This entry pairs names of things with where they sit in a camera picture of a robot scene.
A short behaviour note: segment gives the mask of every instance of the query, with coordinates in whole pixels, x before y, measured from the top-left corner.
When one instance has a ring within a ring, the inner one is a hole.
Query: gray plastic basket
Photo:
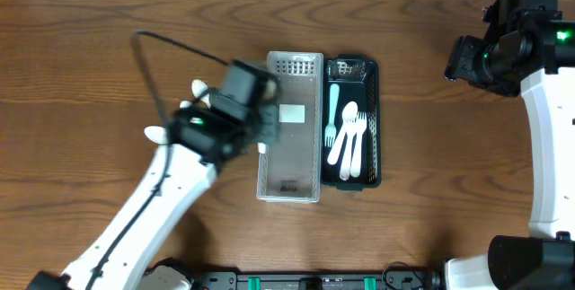
[[[320,198],[323,55],[272,51],[268,69],[278,76],[279,104],[303,105],[304,123],[280,123],[279,143],[260,154],[257,198],[313,203]]]

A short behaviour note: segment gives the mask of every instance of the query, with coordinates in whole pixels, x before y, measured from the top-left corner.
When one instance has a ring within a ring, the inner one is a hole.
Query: black plastic tray
[[[334,124],[338,133],[341,130],[341,112],[350,101],[358,104],[358,111],[367,112],[367,129],[363,135],[361,146],[361,173],[357,178],[340,179],[341,158],[335,165],[327,163],[331,148],[323,145],[321,161],[321,182],[324,185],[335,186],[342,190],[362,190],[375,188],[381,183],[381,153],[380,153],[380,120],[379,120],[379,66],[375,61],[359,55],[339,55],[335,59],[327,59],[323,68],[323,110],[322,110],[322,141],[324,141],[325,126],[328,123],[330,104],[330,85],[340,86],[340,98],[335,111]]]

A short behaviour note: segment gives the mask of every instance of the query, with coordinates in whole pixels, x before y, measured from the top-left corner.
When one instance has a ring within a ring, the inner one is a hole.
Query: wooden table
[[[191,268],[381,270],[483,253],[527,235],[525,106],[442,78],[459,35],[494,0],[0,0],[0,289],[61,271],[139,183],[158,124],[128,45],[159,31],[231,59],[270,50],[362,52],[381,68],[383,182],[323,188],[315,205],[255,197],[257,153],[227,165],[157,259]],[[566,19],[573,0],[561,0]],[[172,108],[221,66],[146,41]]]

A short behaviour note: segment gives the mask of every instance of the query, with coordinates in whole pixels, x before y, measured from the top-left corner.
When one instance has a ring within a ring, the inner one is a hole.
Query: sticker
[[[280,123],[305,123],[304,105],[279,105]]]

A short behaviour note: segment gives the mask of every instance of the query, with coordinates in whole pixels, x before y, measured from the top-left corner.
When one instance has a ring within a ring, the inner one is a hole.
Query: green led light
[[[569,38],[570,34],[568,32],[562,32],[562,31],[558,31],[557,32],[557,39],[558,40],[565,40],[567,38]]]
[[[190,123],[196,125],[204,125],[204,120],[200,118],[191,118]]]

